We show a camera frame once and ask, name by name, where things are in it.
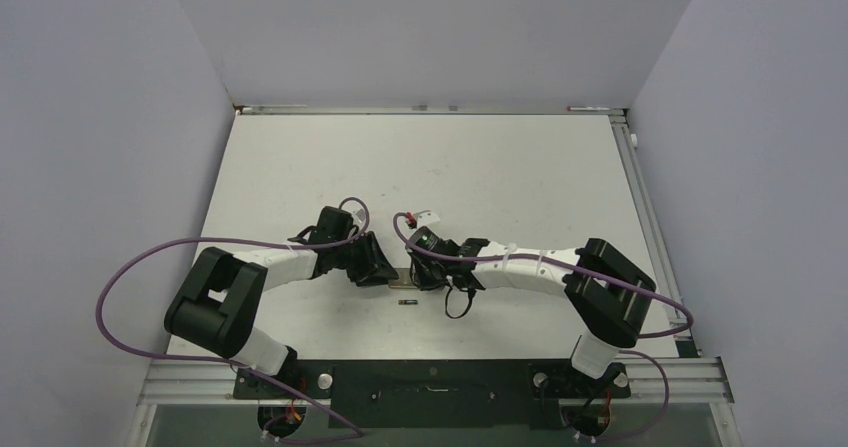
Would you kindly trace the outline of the beige remote control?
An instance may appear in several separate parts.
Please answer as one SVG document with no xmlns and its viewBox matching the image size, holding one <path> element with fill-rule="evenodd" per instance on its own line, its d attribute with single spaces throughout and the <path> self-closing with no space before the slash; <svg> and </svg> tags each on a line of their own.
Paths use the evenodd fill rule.
<svg viewBox="0 0 848 447">
<path fill-rule="evenodd" d="M 401 268 L 397 270 L 397 277 L 390 279 L 387 283 L 391 289 L 411 289 L 417 290 L 418 287 L 413 282 L 411 270 L 409 268 Z"/>
</svg>

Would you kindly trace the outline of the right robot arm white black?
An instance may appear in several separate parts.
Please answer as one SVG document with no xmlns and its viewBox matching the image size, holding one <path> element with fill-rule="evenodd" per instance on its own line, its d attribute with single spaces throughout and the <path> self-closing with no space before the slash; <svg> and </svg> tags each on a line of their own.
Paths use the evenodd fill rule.
<svg viewBox="0 0 848 447">
<path fill-rule="evenodd" d="M 642 269 L 599 238 L 575 249 L 534 250 L 483 238 L 458 244 L 420 227 L 407 252 L 422 290 L 449 286 L 475 296 L 512 288 L 567 298 L 585 325 L 564 370 L 579 395 L 599 388 L 618 353 L 635 346 L 657 291 Z"/>
</svg>

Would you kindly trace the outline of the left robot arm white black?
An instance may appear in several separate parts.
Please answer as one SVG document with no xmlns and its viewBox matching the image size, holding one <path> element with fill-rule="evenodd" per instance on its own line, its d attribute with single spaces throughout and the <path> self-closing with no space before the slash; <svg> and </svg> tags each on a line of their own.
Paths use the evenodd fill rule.
<svg viewBox="0 0 848 447">
<path fill-rule="evenodd" d="M 376 236 L 366 231 L 363 210 L 326 206 L 316 224 L 291 242 L 236 253 L 203 249 L 164 317 L 169 334 L 258 371 L 259 384 L 274 397 L 296 388 L 297 352 L 255 327 L 264 292 L 332 270 L 344 271 L 358 287 L 386 285 L 399 277 Z"/>
</svg>

